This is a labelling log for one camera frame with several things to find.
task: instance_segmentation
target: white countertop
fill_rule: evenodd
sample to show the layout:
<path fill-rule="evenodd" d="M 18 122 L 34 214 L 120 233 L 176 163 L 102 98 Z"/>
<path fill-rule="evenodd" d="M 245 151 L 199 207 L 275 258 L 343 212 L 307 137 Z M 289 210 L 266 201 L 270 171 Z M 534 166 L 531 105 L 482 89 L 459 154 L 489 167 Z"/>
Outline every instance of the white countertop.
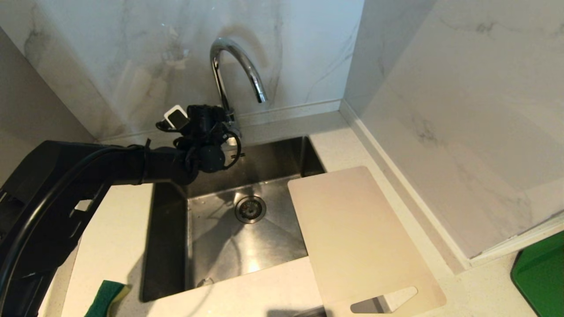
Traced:
<path fill-rule="evenodd" d="M 447 296 L 445 306 L 420 316 L 535 316 L 509 277 L 515 254 L 459 275 L 451 272 L 338 112 L 250 126 L 242 132 L 246 144 L 310 135 L 327 171 L 368 167 Z M 104 279 L 133 286 L 117 316 L 281 317 L 322 305 L 307 257 L 154 302 L 139 302 L 151 196 L 150 184 L 110 189 L 83 234 L 74 266 L 72 257 L 65 264 L 72 275 L 64 305 L 66 282 L 58 276 L 42 312 L 56 315 L 58 309 L 53 307 L 59 307 L 62 316 L 84 316 Z"/>

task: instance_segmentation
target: cutting board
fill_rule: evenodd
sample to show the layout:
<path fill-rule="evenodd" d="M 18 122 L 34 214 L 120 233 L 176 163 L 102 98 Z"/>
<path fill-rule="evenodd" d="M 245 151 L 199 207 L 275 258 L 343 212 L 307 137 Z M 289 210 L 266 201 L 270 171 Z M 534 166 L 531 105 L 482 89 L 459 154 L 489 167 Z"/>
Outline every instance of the cutting board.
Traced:
<path fill-rule="evenodd" d="M 351 305 L 410 287 L 416 294 L 381 316 L 415 316 L 446 303 L 366 167 L 292 180 L 288 187 L 328 316 L 366 316 Z"/>

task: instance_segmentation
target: faucet spout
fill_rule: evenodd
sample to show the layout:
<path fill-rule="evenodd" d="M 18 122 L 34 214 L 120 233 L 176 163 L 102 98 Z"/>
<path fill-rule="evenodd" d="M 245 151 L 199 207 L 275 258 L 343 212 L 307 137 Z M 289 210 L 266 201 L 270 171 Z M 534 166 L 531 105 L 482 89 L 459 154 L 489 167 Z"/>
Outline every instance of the faucet spout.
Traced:
<path fill-rule="evenodd" d="M 243 66 L 247 77 L 249 77 L 250 83 L 253 86 L 255 96 L 259 103 L 263 103 L 268 100 L 265 92 L 265 88 L 262 86 L 261 77 L 259 76 L 257 69 L 254 67 L 253 63 L 250 61 L 249 57 L 245 51 L 234 41 L 228 38 L 219 37 L 211 45 L 210 49 L 210 62 L 211 68 L 215 76 L 215 83 L 219 91 L 219 97 L 221 98 L 221 104 L 223 109 L 230 116 L 231 120 L 234 120 L 233 110 L 229 106 L 229 101 L 227 100 L 227 95 L 225 94 L 225 86 L 223 84 L 223 79 L 221 78 L 221 72 L 219 71 L 219 56 L 222 51 L 228 51 L 237 59 L 239 64 Z"/>

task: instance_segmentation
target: sink basin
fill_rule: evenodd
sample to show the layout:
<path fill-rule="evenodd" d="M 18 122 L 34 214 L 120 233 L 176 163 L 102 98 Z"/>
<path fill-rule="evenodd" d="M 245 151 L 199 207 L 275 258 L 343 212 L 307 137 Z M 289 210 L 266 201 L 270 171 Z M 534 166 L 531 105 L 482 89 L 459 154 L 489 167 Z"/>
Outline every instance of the sink basin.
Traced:
<path fill-rule="evenodd" d="M 142 301 L 307 256 L 288 181 L 324 173 L 309 139 L 242 153 L 232 168 L 200 173 L 187 187 L 154 186 Z"/>

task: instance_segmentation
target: white wall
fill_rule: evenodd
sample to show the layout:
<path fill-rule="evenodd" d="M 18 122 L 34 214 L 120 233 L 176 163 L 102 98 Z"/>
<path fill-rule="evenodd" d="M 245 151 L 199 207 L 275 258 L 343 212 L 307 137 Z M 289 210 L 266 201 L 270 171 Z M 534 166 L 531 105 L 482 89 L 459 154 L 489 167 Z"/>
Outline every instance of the white wall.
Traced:
<path fill-rule="evenodd" d="M 218 36 L 247 51 L 270 98 L 258 104 L 241 67 L 224 56 L 237 114 L 341 99 L 363 2 L 2 1 L 0 25 L 104 140 L 154 130 L 175 104 L 219 104 L 209 61 Z"/>
<path fill-rule="evenodd" d="M 564 209 L 564 2 L 421 5 L 366 3 L 345 100 L 472 257 Z"/>
<path fill-rule="evenodd" d="M 44 140 L 94 138 L 0 29 L 0 186 Z"/>

